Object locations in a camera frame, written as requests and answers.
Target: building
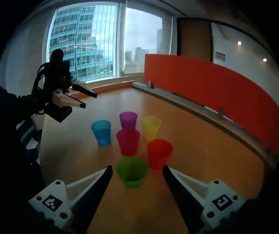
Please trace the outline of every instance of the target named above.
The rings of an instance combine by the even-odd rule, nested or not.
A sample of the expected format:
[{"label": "building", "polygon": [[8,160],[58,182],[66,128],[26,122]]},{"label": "building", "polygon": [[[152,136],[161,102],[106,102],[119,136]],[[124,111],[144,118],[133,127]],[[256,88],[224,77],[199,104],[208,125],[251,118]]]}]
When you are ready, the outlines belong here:
[{"label": "building", "polygon": [[64,60],[70,61],[71,75],[80,81],[115,76],[113,27],[105,27],[115,21],[116,11],[116,6],[109,5],[59,9],[50,34],[49,55],[62,49]]},{"label": "building", "polygon": [[125,52],[125,62],[131,62],[132,61],[132,51],[131,50],[127,50]]},{"label": "building", "polygon": [[140,47],[136,47],[135,49],[135,63],[138,66],[145,64],[145,54],[148,53],[148,50],[142,50]]},{"label": "building", "polygon": [[162,28],[157,30],[157,53],[163,54],[164,50],[162,44]]}]

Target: purple cup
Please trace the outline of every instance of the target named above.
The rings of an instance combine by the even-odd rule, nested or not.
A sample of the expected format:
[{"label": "purple cup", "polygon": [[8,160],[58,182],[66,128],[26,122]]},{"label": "purple cup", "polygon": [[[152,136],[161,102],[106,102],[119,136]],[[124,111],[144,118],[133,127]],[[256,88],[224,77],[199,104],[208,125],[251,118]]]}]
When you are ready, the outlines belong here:
[{"label": "purple cup", "polygon": [[135,129],[137,121],[137,114],[134,112],[122,112],[120,114],[120,122],[122,129],[132,128]]}]

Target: pink cup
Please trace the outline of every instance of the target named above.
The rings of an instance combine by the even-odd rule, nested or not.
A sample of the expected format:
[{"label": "pink cup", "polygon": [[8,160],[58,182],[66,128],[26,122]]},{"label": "pink cup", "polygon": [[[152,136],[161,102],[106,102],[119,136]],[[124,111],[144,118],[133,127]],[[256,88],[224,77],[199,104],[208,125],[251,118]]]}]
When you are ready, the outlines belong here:
[{"label": "pink cup", "polygon": [[117,133],[118,143],[121,153],[124,156],[134,156],[137,152],[138,142],[140,140],[140,133],[135,129],[121,129]]}]

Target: green cup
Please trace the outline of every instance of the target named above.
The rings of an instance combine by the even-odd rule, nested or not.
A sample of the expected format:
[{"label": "green cup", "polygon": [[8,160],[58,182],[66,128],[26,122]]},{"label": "green cup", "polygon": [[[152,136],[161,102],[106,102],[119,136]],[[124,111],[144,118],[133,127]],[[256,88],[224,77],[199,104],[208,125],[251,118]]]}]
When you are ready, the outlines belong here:
[{"label": "green cup", "polygon": [[117,165],[117,174],[127,188],[138,188],[148,173],[148,164],[139,157],[125,157]]}]

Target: red cup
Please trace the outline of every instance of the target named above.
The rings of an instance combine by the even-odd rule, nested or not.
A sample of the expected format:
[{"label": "red cup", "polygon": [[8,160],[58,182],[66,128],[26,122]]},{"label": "red cup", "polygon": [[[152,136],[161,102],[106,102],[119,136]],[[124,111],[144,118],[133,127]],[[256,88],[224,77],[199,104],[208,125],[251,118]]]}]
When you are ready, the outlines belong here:
[{"label": "red cup", "polygon": [[153,170],[161,170],[172,153],[173,146],[166,140],[152,140],[147,145],[149,167]]},{"label": "red cup", "polygon": [[140,133],[135,129],[122,129],[117,133],[121,153],[124,156],[134,156],[137,152]]}]

